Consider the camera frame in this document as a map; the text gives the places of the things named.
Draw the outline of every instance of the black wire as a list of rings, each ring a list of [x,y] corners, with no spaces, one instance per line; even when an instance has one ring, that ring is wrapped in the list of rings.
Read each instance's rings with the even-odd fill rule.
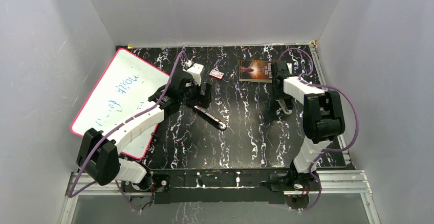
[[[152,204],[152,202],[153,202],[153,201],[147,202],[147,203],[143,206],[142,210],[143,210],[147,205]]]

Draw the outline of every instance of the white wall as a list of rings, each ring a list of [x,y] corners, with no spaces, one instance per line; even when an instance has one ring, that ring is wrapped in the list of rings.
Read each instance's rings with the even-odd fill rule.
[[[319,40],[326,81],[355,101],[352,159],[382,223],[432,223],[434,0],[340,0]],[[349,140],[354,131],[346,110]]]
[[[90,0],[0,0],[0,223],[58,223],[69,124],[114,53]]]
[[[139,47],[319,38],[338,0],[92,0],[115,44]]]

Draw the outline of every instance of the gray floor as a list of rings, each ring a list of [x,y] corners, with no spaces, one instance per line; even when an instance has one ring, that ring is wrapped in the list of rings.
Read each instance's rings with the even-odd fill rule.
[[[131,212],[122,196],[80,196],[73,223],[368,223],[360,194],[323,194],[299,215],[268,203],[180,203],[154,205],[142,215]]]

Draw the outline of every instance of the black marble tabletop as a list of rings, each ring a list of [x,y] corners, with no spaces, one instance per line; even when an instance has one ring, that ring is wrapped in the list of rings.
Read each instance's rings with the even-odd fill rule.
[[[303,142],[302,106],[285,115],[271,99],[268,83],[240,82],[240,59],[277,60],[287,48],[297,47],[310,53],[309,46],[236,46],[130,49],[163,71],[170,73],[177,54],[184,50],[194,62],[205,66],[203,82],[214,87],[209,111],[228,128],[218,131],[188,107],[160,123],[156,139],[150,145],[143,164],[150,168],[285,168],[298,154]],[[293,65],[293,73],[309,72],[307,58],[290,51],[282,60]],[[211,78],[211,70],[224,73],[222,80]],[[318,83],[316,70],[306,81]],[[329,147],[339,148],[338,142]],[[344,167],[341,153],[327,153],[322,167]]]

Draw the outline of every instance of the marble surface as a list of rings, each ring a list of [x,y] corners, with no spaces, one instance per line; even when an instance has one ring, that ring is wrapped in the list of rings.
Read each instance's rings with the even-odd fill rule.
[[[160,123],[143,164],[150,168],[284,168],[298,154],[303,142],[302,106],[296,103],[291,115],[284,115],[271,99],[271,84],[239,82],[240,59],[277,60],[289,47],[308,46],[236,46],[188,48],[135,48],[131,52],[170,73],[176,55],[184,50],[194,62],[205,66],[203,82],[214,87],[209,111],[227,123],[218,131],[188,107]],[[283,60],[293,65],[293,72],[309,72],[306,57],[290,51]],[[178,66],[185,68],[184,59]],[[208,76],[212,70],[225,75],[222,80]],[[305,78],[319,83],[318,75]],[[338,148],[333,142],[329,147]],[[344,167],[341,153],[327,153],[321,167]]]

